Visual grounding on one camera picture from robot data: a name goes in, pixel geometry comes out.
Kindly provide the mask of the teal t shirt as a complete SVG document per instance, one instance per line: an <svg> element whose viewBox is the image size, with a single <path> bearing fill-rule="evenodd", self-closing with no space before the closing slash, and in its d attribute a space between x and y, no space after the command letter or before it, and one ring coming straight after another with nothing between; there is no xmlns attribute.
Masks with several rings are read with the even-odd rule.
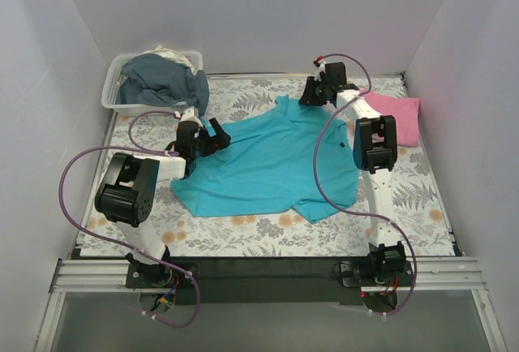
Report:
<svg viewBox="0 0 519 352"><path fill-rule="evenodd" d="M269 111L223 129L228 148L201 157L172 192L195 217L232 217L295 210L316 223L350 208L359 171L347 125L323 107L288 96Z"/></svg>

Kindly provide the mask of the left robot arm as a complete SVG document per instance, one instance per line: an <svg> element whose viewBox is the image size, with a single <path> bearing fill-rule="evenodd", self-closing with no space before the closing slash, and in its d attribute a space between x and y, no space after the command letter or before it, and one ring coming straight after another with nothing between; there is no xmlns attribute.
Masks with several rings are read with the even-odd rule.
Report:
<svg viewBox="0 0 519 352"><path fill-rule="evenodd" d="M231 137L212 118L206 127L195 119L182 119L176 138L164 152L138 157L116 152L95 196L95 209L116 224L132 246L128 261L144 269L144 276L156 287L167 285L173 276L165 244L148 217L159 182L189 178L201 157L229 147Z"/></svg>

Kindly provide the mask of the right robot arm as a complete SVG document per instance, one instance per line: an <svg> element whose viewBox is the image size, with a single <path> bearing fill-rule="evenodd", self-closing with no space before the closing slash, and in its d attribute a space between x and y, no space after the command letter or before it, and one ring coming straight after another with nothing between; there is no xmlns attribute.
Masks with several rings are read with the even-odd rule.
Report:
<svg viewBox="0 0 519 352"><path fill-rule="evenodd" d="M342 62L314 61L316 73L307 78L299 103L337 109L331 119L344 113L354 124L353 159L361 171L369 210L355 216L369 217L368 254L359 265L350 265L346 276L359 283L370 279L377 285L397 282L405 272L406 255L395 227L392 205L392 171L397 162L397 125L392 115L383 115L366 101L366 93L347 81Z"/></svg>

